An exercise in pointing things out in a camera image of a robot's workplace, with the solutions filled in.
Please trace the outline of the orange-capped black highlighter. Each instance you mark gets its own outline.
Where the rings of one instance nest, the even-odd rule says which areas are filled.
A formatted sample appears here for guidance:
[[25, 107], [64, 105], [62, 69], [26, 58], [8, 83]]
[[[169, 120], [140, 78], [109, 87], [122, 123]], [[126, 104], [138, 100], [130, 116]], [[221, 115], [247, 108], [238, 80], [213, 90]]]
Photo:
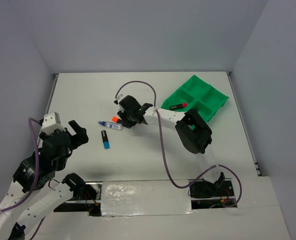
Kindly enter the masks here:
[[112, 121], [121, 125], [124, 124], [124, 122], [116, 116], [112, 117]]

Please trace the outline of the clear blue-capped spray bottle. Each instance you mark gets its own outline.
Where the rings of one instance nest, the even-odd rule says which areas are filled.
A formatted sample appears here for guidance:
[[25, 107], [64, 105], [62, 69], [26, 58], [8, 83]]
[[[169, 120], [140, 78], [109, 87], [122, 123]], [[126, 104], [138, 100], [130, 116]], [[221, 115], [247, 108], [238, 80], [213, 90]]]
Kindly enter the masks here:
[[116, 122], [111, 122], [111, 121], [98, 121], [98, 124], [103, 126], [103, 127], [106, 127], [106, 128], [109, 128], [109, 129], [114, 129], [114, 130], [121, 130], [122, 129], [122, 124], [120, 123], [116, 123]]

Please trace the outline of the blue-capped black highlighter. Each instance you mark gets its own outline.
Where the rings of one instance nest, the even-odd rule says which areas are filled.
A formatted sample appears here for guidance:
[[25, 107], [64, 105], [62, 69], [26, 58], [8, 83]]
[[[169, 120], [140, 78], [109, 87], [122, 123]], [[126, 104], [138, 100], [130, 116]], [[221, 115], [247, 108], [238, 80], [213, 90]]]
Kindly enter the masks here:
[[110, 148], [110, 144], [109, 144], [109, 140], [108, 140], [108, 136], [105, 130], [101, 131], [101, 136], [102, 136], [102, 141], [103, 141], [103, 146], [104, 149], [109, 149]]

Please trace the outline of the pink-capped black highlighter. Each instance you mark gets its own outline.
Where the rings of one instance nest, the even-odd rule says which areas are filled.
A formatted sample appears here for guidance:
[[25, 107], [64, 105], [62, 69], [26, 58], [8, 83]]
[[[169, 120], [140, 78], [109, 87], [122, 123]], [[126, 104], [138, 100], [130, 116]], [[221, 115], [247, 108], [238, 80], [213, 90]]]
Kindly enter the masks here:
[[179, 109], [184, 109], [184, 108], [186, 108], [187, 105], [188, 105], [187, 102], [179, 103], [179, 104], [176, 104], [176, 105], [170, 106], [169, 109], [170, 109], [171, 111], [176, 111], [176, 110], [179, 110]]

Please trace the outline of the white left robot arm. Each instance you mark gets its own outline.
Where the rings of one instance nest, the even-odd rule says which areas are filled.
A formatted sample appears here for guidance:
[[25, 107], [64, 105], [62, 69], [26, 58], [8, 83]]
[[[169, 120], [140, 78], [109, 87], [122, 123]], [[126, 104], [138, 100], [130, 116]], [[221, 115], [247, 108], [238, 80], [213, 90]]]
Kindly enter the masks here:
[[86, 129], [75, 120], [69, 122], [75, 134], [56, 123], [46, 125], [46, 119], [38, 123], [42, 126], [39, 135], [42, 146], [35, 147], [32, 155], [20, 163], [0, 203], [0, 240], [25, 239], [56, 207], [71, 198], [81, 199], [86, 192], [85, 181], [76, 173], [70, 173], [45, 197], [30, 204], [55, 173], [65, 168], [73, 150], [89, 141]]

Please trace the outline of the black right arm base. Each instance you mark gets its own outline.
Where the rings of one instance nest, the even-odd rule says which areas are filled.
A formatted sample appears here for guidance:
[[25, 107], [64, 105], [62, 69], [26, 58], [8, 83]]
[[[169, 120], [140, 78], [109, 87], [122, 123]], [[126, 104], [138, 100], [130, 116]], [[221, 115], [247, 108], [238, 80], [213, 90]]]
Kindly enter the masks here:
[[193, 210], [220, 209], [236, 202], [231, 180], [226, 179], [224, 173], [215, 183], [198, 180], [189, 187], [188, 195]]

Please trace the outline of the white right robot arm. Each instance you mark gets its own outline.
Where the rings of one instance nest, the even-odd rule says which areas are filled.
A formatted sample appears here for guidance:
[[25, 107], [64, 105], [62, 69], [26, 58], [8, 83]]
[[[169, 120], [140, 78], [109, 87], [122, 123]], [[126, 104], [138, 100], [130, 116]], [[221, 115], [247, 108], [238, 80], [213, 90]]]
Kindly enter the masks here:
[[[122, 94], [115, 98], [114, 103], [119, 106], [118, 117], [128, 128], [140, 124], [158, 126], [166, 174], [175, 187], [184, 189], [192, 186], [198, 180], [203, 180], [205, 190], [209, 195], [216, 196], [222, 191], [224, 173], [219, 169], [212, 154], [212, 130], [197, 110], [177, 112], [156, 107], [151, 103], [140, 105], [133, 96], [123, 96]], [[188, 185], [178, 185], [171, 176], [166, 161], [163, 127], [177, 132], [182, 145], [195, 155], [200, 167], [204, 169], [204, 172]]]

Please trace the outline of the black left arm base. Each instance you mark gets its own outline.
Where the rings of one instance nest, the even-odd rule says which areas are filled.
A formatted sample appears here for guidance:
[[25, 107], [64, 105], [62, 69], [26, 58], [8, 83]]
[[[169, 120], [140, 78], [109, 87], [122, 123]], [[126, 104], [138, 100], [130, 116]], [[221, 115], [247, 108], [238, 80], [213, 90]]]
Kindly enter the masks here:
[[86, 183], [76, 173], [63, 178], [72, 190], [72, 197], [54, 209], [55, 213], [86, 212], [89, 216], [100, 217], [102, 183]]

